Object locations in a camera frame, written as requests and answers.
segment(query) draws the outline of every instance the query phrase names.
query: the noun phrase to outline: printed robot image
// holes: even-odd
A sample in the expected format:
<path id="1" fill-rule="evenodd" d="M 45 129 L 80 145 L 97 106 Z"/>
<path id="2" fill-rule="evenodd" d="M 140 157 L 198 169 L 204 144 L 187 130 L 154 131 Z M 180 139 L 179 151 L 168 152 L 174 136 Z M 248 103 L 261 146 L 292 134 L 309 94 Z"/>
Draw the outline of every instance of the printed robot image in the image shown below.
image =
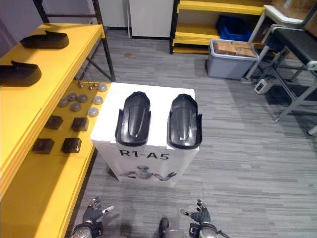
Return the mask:
<path id="1" fill-rule="evenodd" d="M 162 177 L 159 174 L 153 174 L 153 173 L 148 172 L 150 167 L 145 166 L 145 165 L 138 165 L 137 169 L 138 169 L 138 171 L 136 171 L 136 172 L 135 171 L 125 172 L 125 173 L 121 174 L 121 176 L 132 178 L 132 179 L 149 179 L 152 176 L 154 176 L 154 177 L 157 177 L 160 181 L 167 181 L 177 174 L 177 173 L 172 172 L 172 173 L 169 173 L 167 176 Z"/>

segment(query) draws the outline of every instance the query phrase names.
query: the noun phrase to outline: robotic hand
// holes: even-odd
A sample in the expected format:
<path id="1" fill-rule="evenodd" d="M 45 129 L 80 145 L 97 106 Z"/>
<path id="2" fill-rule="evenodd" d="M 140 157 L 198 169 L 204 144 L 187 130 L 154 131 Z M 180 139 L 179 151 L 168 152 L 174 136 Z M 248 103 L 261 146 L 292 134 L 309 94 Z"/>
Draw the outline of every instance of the robotic hand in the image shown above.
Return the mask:
<path id="1" fill-rule="evenodd" d="M 95 238 L 103 234 L 102 222 L 97 220 L 104 214 L 109 213 L 114 207 L 101 209 L 101 201 L 98 196 L 88 205 L 84 216 L 83 223 L 77 225 L 71 235 L 71 238 Z"/>
<path id="2" fill-rule="evenodd" d="M 195 222 L 199 223 L 199 225 L 196 223 L 190 224 L 189 236 L 194 238 L 217 238 L 218 234 L 220 234 L 225 238 L 230 238 L 221 230 L 218 231 L 217 228 L 211 224 L 211 217 L 204 202 L 198 199 L 197 205 L 197 212 L 188 212 L 184 209 L 180 211 L 181 214 L 189 216 Z"/>

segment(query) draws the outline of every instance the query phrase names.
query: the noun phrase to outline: black cushion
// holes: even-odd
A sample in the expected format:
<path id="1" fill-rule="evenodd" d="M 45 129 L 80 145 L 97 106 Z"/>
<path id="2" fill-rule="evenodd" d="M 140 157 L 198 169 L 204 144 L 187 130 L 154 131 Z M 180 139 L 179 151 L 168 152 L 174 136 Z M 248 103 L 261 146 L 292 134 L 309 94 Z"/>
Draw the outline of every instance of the black cushion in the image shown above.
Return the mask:
<path id="1" fill-rule="evenodd" d="M 278 28 L 273 32 L 303 63 L 317 60 L 317 39 L 307 31 Z"/>

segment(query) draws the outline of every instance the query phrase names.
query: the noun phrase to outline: gray storage bin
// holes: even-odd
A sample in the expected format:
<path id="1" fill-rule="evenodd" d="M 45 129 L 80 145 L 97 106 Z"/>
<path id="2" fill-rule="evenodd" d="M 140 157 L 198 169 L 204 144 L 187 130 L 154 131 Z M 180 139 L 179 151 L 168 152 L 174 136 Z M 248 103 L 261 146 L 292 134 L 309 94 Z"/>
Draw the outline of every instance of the gray storage bin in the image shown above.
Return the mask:
<path id="1" fill-rule="evenodd" d="M 254 57 L 220 55 L 214 52 L 213 44 L 216 41 L 230 41 L 212 39 L 207 60 L 207 74 L 209 77 L 241 79 L 252 65 L 259 60 Z"/>

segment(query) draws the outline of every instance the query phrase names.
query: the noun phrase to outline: yellow shelf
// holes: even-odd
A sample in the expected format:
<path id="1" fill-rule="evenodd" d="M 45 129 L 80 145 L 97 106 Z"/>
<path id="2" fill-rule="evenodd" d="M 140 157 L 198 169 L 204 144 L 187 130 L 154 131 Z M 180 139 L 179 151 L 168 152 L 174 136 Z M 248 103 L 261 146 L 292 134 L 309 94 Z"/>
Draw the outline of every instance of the yellow shelf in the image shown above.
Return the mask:
<path id="1" fill-rule="evenodd" d="M 174 53 L 184 53 L 184 54 L 209 54 L 209 51 L 206 49 L 200 48 L 191 48 L 191 47 L 178 47 L 173 48 Z"/>
<path id="2" fill-rule="evenodd" d="M 35 139 L 52 114 L 61 95 L 99 37 L 105 37 L 101 25 L 50 23 L 40 25 L 33 34 L 45 30 L 67 33 L 69 45 L 60 50 L 25 49 L 19 43 L 3 58 L 37 64 L 41 79 L 30 87 L 1 87 L 1 161 L 2 199 Z"/>
<path id="3" fill-rule="evenodd" d="M 219 39 L 218 31 L 214 26 L 178 23 L 173 46 L 175 43 L 208 46 L 211 39 Z"/>
<path id="4" fill-rule="evenodd" d="M 65 92 L 88 95 L 88 102 L 76 113 L 68 107 L 57 107 L 53 115 L 64 119 L 58 130 L 43 129 L 40 138 L 52 138 L 54 147 L 49 155 L 29 153 L 16 173 L 1 208 L 2 238 L 63 238 L 75 206 L 78 193 L 91 160 L 94 145 L 90 134 L 97 117 L 87 116 L 87 108 L 92 106 L 91 99 L 107 92 L 88 91 L 87 84 L 80 89 L 76 82 L 71 83 Z M 101 105 L 94 105 L 99 110 Z M 73 132 L 70 129 L 74 117 L 88 117 L 88 131 Z M 80 137 L 82 145 L 78 154 L 60 153 L 63 139 Z"/>
<path id="5" fill-rule="evenodd" d="M 177 13 L 184 9 L 261 15 L 264 4 L 263 0 L 181 0 L 177 6 Z"/>

